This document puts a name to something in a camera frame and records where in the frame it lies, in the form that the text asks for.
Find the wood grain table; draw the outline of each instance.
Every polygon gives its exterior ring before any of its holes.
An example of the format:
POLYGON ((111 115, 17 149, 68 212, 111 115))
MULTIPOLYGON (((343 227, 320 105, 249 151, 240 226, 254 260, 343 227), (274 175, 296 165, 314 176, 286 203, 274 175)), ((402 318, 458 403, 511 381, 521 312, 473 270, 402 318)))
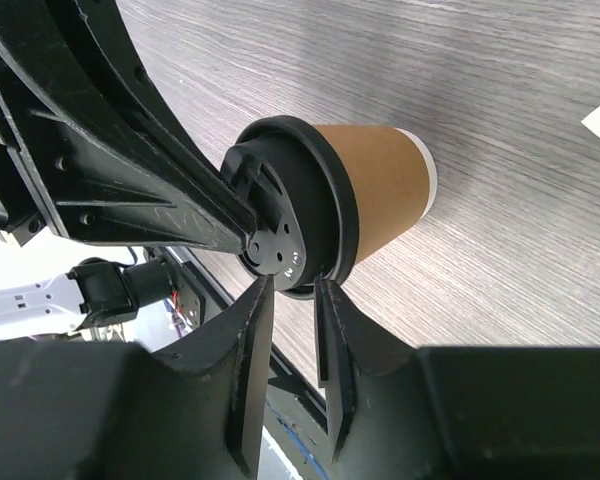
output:
MULTIPOLYGON (((600 344, 600 0, 119 0, 219 165, 251 121, 390 124, 429 145, 431 213, 346 289, 414 345, 600 344)), ((237 261, 201 259, 238 295, 237 261)), ((315 379, 313 305, 275 341, 315 379)))

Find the cable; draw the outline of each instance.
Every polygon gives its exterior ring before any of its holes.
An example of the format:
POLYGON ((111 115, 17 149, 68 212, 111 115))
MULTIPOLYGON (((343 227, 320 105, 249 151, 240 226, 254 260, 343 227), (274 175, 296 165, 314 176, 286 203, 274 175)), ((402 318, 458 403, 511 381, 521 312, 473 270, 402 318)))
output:
POLYGON ((127 247, 127 250, 129 250, 129 253, 131 254, 131 258, 133 259, 133 263, 131 265, 127 265, 127 264, 120 263, 120 262, 113 262, 116 265, 118 265, 118 267, 120 267, 120 268, 135 267, 138 264, 138 254, 133 249, 133 247, 127 247))
MULTIPOLYGON (((138 254, 133 249, 133 247, 127 247, 127 250, 129 250, 129 253, 131 254, 131 258, 133 259, 132 264, 127 264, 127 263, 122 263, 122 262, 109 262, 109 263, 112 263, 113 265, 115 265, 118 268, 135 267, 138 264, 138 254)), ((105 259, 99 258, 99 257, 90 257, 90 258, 86 258, 82 262, 80 262, 80 265, 87 265, 89 263, 100 263, 100 262, 108 262, 108 260, 105 260, 105 259)))
POLYGON ((171 301, 174 302, 173 306, 171 305, 171 303, 169 302, 169 300, 167 300, 166 298, 163 300, 164 302, 164 306, 167 309, 167 313, 170 314, 170 320, 171 320, 171 325, 173 326, 174 330, 176 331, 176 333, 178 334, 178 338, 182 338, 182 330, 180 329, 180 321, 181 321, 181 317, 178 314, 178 310, 177 310, 177 304, 175 302, 177 302, 177 298, 178 298, 178 293, 177 292, 173 292, 173 295, 171 297, 171 301))

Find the white cup bottom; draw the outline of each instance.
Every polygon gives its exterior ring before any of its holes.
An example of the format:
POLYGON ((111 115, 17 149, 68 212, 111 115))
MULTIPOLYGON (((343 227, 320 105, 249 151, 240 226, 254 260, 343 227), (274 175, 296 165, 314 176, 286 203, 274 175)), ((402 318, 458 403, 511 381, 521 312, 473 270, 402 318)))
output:
POLYGON ((424 217, 429 210, 431 210, 431 206, 433 205, 433 201, 436 198, 436 194, 438 193, 438 171, 436 170, 436 164, 433 161, 433 155, 424 144, 419 137, 415 136, 413 133, 408 132, 406 130, 402 130, 401 128, 396 128, 399 132, 405 134, 409 139, 416 144, 420 153, 422 153, 422 157, 424 158, 424 163, 427 166, 427 173, 429 174, 429 198, 427 199, 427 206, 422 213, 422 217, 424 217))

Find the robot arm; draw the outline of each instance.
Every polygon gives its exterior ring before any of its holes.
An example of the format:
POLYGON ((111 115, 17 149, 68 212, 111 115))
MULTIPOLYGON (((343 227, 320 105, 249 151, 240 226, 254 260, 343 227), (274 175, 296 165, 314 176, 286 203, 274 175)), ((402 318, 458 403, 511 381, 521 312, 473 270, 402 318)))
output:
POLYGON ((78 282, 66 274, 0 290, 0 340, 72 332, 83 322, 84 303, 78 282))
POLYGON ((0 290, 0 340, 127 322, 173 290, 170 267, 162 260, 121 268, 90 259, 66 274, 0 290))

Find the black plastic bracket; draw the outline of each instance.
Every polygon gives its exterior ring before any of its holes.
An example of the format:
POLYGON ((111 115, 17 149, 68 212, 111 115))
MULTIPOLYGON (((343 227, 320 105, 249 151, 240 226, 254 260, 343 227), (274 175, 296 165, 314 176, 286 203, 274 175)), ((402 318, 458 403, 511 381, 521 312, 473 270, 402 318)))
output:
POLYGON ((113 1, 0 0, 0 141, 57 235, 238 254, 256 230, 149 79, 113 1))
MULTIPOLYGON (((203 323, 231 308, 234 303, 193 250, 183 247, 156 248, 150 249, 148 255, 149 258, 168 259, 186 279, 187 286, 181 288, 180 293, 190 289, 199 296, 204 305, 203 323)), ((264 415, 267 431, 303 479, 337 478, 329 453, 324 397, 275 345, 271 348, 268 374, 264 415)))
POLYGON ((262 278, 154 356, 0 343, 0 479, 255 479, 272 329, 262 278))
POLYGON ((600 479, 600 348, 414 349, 318 295, 336 478, 600 479))

